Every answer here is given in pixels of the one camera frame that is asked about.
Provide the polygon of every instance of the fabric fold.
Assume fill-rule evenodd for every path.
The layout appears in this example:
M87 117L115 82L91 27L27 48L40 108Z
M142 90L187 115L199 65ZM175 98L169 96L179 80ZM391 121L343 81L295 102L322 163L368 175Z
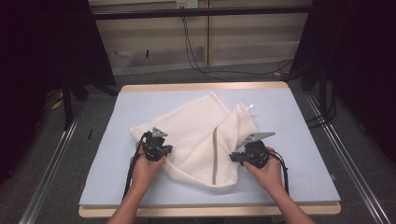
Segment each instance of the fabric fold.
M130 132L139 140L152 127L168 133L165 144L173 146L163 166L165 172L174 179L212 188L236 183L238 163L230 161L229 154L248 134L257 132L244 104L229 111L213 92Z

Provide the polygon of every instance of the forearm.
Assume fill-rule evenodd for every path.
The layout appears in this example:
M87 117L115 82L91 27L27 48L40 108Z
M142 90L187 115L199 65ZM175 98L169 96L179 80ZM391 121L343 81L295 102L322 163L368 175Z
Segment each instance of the forearm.
M285 190L282 189L270 195L285 218L286 223L315 223Z
M140 201L142 200L145 193L146 191L144 189L135 189L134 187L130 187L119 208L111 217L111 219L107 222L107 224L134 223L137 208L139 207Z

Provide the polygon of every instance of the white wall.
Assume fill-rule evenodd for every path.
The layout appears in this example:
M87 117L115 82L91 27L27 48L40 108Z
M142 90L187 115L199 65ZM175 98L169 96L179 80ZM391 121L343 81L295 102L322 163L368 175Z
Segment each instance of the white wall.
M134 0L91 0L92 12L176 8L176 1L138 4L116 1ZM311 1L200 0L198 3L199 7L270 7L310 5ZM271 14L193 17L187 18L187 24L195 60L200 66L216 66L293 58L305 20L305 13ZM190 67L181 18L98 21L97 26L115 75Z

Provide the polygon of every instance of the wall outlet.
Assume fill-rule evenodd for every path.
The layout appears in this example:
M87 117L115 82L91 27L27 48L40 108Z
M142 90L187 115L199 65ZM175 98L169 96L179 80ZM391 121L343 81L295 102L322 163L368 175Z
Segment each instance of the wall outlet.
M187 8L198 8L198 0L187 0Z
M176 8L187 8L187 0L176 0Z

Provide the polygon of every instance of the wire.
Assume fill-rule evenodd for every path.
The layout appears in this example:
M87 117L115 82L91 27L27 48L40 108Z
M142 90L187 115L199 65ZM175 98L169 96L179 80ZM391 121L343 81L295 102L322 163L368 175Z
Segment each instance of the wire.
M219 77L212 77L212 76L208 75L206 72L202 71L201 68L198 66L198 64L197 64L197 62L196 62L196 60L195 60L194 53L192 52L192 47L191 47L191 42L190 42L190 36L189 36L189 28L187 27L186 18L185 18L185 17L182 17L182 19L183 19L183 25L184 25L184 36L185 36L185 41L186 41L187 58L188 58L188 60L189 60L190 66L191 66L195 71L202 73L202 74L205 75L206 77L211 77L211 78L214 78L214 79L217 79L217 80L220 80L220 81L229 82L229 80L225 80L225 79L222 79L222 78L219 78ZM196 66L196 67L194 67L194 66L192 65L192 63L191 63L190 54L189 54L189 46L190 46L191 56L192 56L192 58L193 58L193 60L194 60L194 63L195 63L195 66Z
M285 185L285 191L289 194L289 177L288 177L288 168L286 167L285 161L283 160L282 156L275 152L268 152L270 156L274 157L275 159L277 159L279 161L279 163L282 165L282 170L283 170L283 182Z
M210 73L234 73L234 74L246 74L246 75L253 75L253 76L263 76L263 75L273 74L273 73L278 72L278 71L282 72L281 69L285 68L285 67L288 66L291 62L293 62L293 59L282 60L282 61L278 62L278 65L277 65L277 69L276 69L276 70L269 71L269 72L265 72L265 73L250 73L250 72L243 72L243 71L227 71L227 70L203 71L203 70L198 66L198 64L197 64L197 62L196 62L196 60L195 60L194 54L193 54L193 52L192 52L191 41L190 41L190 35L189 35L189 27L188 27L188 25L187 25L186 18L185 18L185 17L182 17L182 19L183 19L183 26L184 26L184 36L185 36L185 41L186 41L187 58L188 58L188 60L189 60L189 64L190 64L190 66L191 66L195 71L200 72L200 73L204 74L204 75L207 76L207 77L211 77L211 78L215 78L215 79L218 79L218 80L221 80L221 81L227 81L227 82L229 82L229 80L225 80L225 79L222 79L222 78L219 78L219 77L212 77L212 76L210 76L209 74L210 74ZM189 54L189 49L190 49L191 56L192 56L192 59L193 59L193 62L194 62L194 64L195 64L195 66L194 66L194 65L192 64L192 62L191 62L190 54Z
M332 84L332 97L331 97L331 100L330 100L331 102L329 104L329 108L327 109L327 113L325 115L319 114L318 116L315 116L312 119L306 119L305 122L308 123L308 122L315 121L317 119L324 119L324 120L321 121L320 123L308 126L309 129L313 129L313 128L317 128L319 126L325 125L325 124L331 122L334 119L335 114L337 112L335 96L336 96L336 89L335 89L334 85Z
M144 154L144 153L139 154L139 149L143 144L143 138L147 137L147 135L148 133L143 133L142 137L139 140L139 145L137 146L136 152L134 153L134 158L132 159L131 164L129 165L128 175L126 177L126 183L125 183L125 190L122 199L125 198L126 194L128 193L129 187L131 186L131 178L132 178L132 173L134 172L134 166L136 165L136 162L139 159L139 157Z

